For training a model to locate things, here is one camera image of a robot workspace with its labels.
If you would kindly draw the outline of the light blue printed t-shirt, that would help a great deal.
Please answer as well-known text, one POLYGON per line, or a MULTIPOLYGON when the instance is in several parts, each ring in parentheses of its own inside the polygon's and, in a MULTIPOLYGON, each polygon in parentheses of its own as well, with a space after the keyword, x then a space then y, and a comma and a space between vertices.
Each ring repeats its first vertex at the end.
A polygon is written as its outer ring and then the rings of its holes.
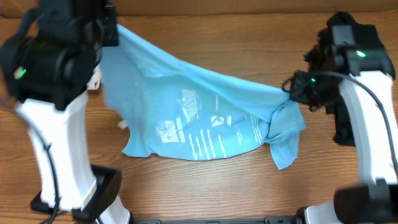
POLYGON ((106 105, 125 120, 123 153, 226 159, 268 144, 278 169, 297 158, 305 121, 280 88, 198 67, 118 26, 100 63, 106 105))

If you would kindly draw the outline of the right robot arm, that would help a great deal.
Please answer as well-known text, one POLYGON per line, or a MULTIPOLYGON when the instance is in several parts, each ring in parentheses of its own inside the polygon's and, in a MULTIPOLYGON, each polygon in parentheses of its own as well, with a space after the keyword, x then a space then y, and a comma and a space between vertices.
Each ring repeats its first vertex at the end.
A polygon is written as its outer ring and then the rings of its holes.
POLYGON ((351 136, 359 185, 337 190, 330 202, 298 212, 297 223, 397 221, 397 121, 394 67, 372 25, 330 25, 295 72, 290 99, 335 115, 339 139, 351 136))

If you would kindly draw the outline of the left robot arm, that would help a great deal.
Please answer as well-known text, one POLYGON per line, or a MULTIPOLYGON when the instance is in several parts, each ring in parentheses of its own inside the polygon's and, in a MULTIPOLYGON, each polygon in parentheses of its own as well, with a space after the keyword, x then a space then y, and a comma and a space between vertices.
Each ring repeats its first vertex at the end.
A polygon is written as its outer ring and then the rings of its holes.
POLYGON ((134 221, 119 197, 121 171, 91 164, 86 141, 88 84, 103 47, 118 44, 114 6, 92 0, 39 2, 1 46, 7 90, 40 171, 30 206, 50 221, 60 212, 78 223, 134 221))

